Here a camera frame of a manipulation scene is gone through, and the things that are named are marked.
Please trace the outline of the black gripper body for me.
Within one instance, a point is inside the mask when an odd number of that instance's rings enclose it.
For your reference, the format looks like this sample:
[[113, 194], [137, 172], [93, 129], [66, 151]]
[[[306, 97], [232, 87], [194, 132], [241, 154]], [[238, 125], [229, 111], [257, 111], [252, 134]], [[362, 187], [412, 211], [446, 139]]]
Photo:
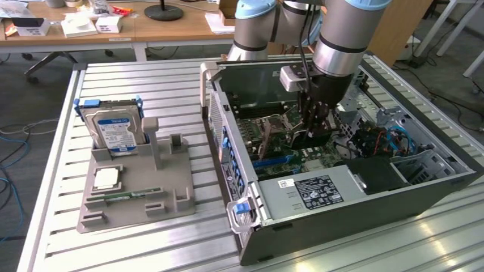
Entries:
[[318, 74], [310, 77], [310, 90], [308, 95], [316, 106], [334, 108], [345, 96], [353, 74], [332, 76]]

